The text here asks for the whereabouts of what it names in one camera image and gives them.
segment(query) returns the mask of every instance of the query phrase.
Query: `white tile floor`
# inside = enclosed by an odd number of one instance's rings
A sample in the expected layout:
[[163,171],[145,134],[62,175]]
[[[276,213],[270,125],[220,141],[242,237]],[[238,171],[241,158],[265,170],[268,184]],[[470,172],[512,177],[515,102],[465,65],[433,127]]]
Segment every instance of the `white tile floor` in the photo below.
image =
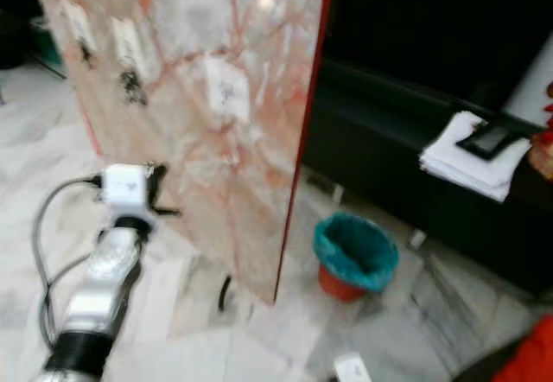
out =
[[[0,106],[0,380],[26,381],[46,357],[36,323],[32,217],[51,188],[98,171],[101,162],[68,81],[27,65],[1,72],[0,85],[7,102]],[[53,204],[44,228],[51,271],[90,248],[102,219],[92,198],[75,188]],[[313,227],[337,209],[377,221],[397,241],[400,263],[382,296],[343,305],[319,288]],[[337,208],[302,181],[291,228],[276,306],[232,288],[223,315],[216,302],[224,270],[162,229],[104,380],[325,380],[336,355],[355,350],[375,382],[447,381],[535,319],[465,260],[438,247],[406,248],[412,228],[366,202]],[[58,315],[78,279],[75,271],[55,291]]]

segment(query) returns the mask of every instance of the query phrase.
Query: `black cable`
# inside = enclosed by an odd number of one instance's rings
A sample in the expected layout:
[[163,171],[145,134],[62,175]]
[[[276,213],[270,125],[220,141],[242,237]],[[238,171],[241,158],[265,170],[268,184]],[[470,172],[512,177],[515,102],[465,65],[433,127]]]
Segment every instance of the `black cable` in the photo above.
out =
[[61,183],[61,185],[59,185],[52,192],[50,192],[47,198],[42,202],[36,214],[35,220],[33,222],[33,230],[31,234],[31,247],[33,249],[33,256],[35,258],[36,269],[38,271],[39,277],[42,282],[42,288],[44,290],[44,297],[42,299],[41,307],[39,310],[39,327],[41,330],[41,335],[42,335],[42,339],[44,340],[44,343],[46,343],[46,345],[50,348],[54,343],[53,339],[55,334],[54,312],[52,310],[52,303],[50,299],[51,289],[60,278],[62,278],[65,274],[67,274],[72,268],[82,263],[88,256],[81,257],[74,260],[72,263],[64,267],[58,274],[56,274],[54,279],[50,281],[48,279],[48,273],[46,271],[46,266],[43,261],[44,257],[42,256],[42,252],[41,252],[41,227],[42,227],[42,222],[44,221],[44,216],[46,214],[48,206],[50,205],[50,203],[52,203],[55,196],[61,190],[69,186],[81,184],[81,183],[91,184],[96,187],[99,187],[101,185],[101,178],[99,176],[94,176],[94,177],[73,179],[71,181],[65,181]]

